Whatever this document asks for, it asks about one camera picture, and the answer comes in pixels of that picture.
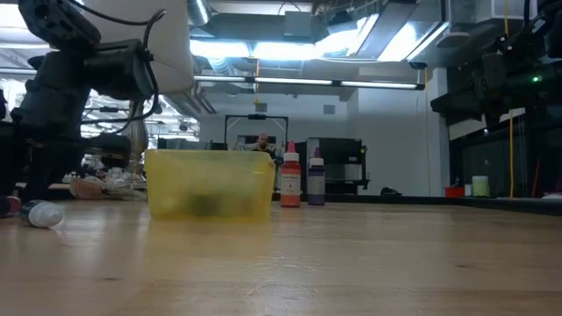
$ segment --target yellow cable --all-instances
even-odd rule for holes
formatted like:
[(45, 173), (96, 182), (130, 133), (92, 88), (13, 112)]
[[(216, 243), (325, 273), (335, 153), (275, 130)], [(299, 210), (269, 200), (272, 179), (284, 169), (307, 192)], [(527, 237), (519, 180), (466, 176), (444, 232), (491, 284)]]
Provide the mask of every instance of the yellow cable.
[[(259, 75), (260, 75), (260, 60), (256, 59), (256, 76), (259, 76)], [(257, 104), (260, 103), (260, 100), (258, 100), (258, 98), (257, 98), (257, 91), (259, 90), (260, 85), (259, 85), (259, 83), (254, 83), (254, 84), (256, 85), (256, 91), (254, 93), (254, 104), (257, 105)]]
[(429, 153), (429, 95), (428, 95), (428, 69), (425, 68), (425, 140), (428, 152), (428, 185), (431, 197), (431, 156)]
[(509, 110), (509, 197), (513, 198), (513, 190), (515, 186), (515, 175), (513, 171), (513, 112)]
[(503, 0), (503, 26), (505, 27), (506, 35), (509, 37), (508, 0)]

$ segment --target bottle label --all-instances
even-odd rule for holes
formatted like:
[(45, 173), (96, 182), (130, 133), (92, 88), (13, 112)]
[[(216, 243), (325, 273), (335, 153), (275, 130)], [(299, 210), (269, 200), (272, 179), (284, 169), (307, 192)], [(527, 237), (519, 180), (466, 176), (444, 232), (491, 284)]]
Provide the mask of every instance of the bottle label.
[(326, 193), (326, 177), (309, 176), (308, 177), (308, 194), (324, 195)]
[(300, 196), (300, 175), (281, 174), (281, 195)]

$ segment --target person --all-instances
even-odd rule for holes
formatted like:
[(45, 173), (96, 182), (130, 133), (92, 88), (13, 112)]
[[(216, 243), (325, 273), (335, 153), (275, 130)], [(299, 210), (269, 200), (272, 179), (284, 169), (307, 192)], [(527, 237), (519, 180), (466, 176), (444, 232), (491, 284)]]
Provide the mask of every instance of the person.
[(268, 148), (268, 137), (266, 133), (261, 133), (259, 135), (259, 137), (257, 138), (257, 147), (256, 149), (252, 150), (252, 151), (259, 151), (259, 152), (263, 152), (263, 153), (267, 153), (270, 155), (271, 159), (273, 161), (276, 160), (276, 156), (275, 153), (272, 152), (269, 148)]

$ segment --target white cylinder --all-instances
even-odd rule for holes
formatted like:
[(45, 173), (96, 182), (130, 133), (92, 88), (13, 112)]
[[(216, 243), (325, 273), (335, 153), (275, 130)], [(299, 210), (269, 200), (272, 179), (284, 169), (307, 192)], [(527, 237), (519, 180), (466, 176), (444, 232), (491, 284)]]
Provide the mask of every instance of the white cylinder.
[(472, 196), (472, 184), (465, 184), (465, 197)]
[(490, 185), (488, 184), (487, 176), (472, 177), (472, 195), (485, 198), (490, 196)]
[(21, 219), (35, 227), (51, 227), (62, 221), (62, 210), (57, 205), (41, 200), (25, 203), (19, 213)]

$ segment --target yellow plastic container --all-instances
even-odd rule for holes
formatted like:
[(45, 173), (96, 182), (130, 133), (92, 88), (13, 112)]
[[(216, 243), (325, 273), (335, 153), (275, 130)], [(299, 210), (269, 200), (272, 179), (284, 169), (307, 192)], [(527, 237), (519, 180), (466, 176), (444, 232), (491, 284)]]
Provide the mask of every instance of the yellow plastic container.
[(266, 153), (148, 150), (153, 219), (266, 220), (275, 165)]

